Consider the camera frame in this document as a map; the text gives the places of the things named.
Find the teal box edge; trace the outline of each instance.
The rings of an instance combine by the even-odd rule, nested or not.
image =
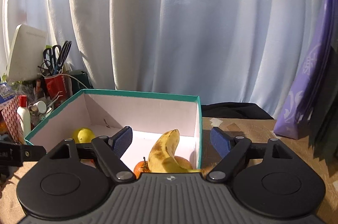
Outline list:
[[[96,94],[96,95],[114,95],[114,96],[126,96],[126,97],[140,97],[150,99],[162,99],[162,100],[174,100],[174,101],[185,101],[195,102],[198,105],[199,111],[199,152],[198,152],[198,166],[201,168],[202,164],[202,143],[203,143],[203,129],[202,129],[202,109],[201,101],[199,96],[181,95],[181,94],[169,94],[169,93],[156,93],[156,92],[138,92],[138,91],[125,91],[125,90],[110,90],[110,89],[81,89],[72,97],[67,99],[62,105],[54,110],[46,119],[38,124],[26,137],[25,141],[28,145],[33,145],[30,140],[32,137],[42,129],[49,121],[49,119],[58,115],[69,103],[77,99],[82,94]]]

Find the scissors handle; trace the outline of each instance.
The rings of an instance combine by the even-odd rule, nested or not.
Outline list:
[[[70,47],[72,46],[71,41],[65,41],[62,49],[60,51],[59,58],[57,59],[57,64],[55,65],[53,75],[56,75],[63,67],[65,60],[67,59],[68,53],[70,51]]]
[[[43,51],[43,60],[44,60],[46,67],[48,68],[50,75],[52,75],[54,73],[55,69],[54,69],[53,63],[52,63],[52,49],[51,48],[46,48]]]
[[[56,65],[57,65],[57,58],[56,58],[56,49],[59,50],[59,56],[61,54],[61,46],[56,44],[53,45],[52,47],[52,59],[51,59],[51,63],[53,64],[53,72],[55,71]]]

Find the ridged black surface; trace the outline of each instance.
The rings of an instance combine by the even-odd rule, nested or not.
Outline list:
[[[145,173],[134,183],[118,185],[97,210],[66,221],[28,216],[21,224],[319,224],[311,215],[298,220],[273,220],[254,214],[232,197],[227,187],[201,179],[199,173]]]

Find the white router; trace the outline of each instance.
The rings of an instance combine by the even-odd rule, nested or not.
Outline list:
[[[10,81],[37,79],[43,63],[43,51],[48,33],[27,25],[18,25],[7,63],[7,78]]]

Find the banana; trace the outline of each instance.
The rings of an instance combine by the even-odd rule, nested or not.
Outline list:
[[[178,129],[168,131],[156,141],[148,157],[148,167],[152,173],[199,173],[200,169],[182,168],[175,159],[175,151],[180,141]]]

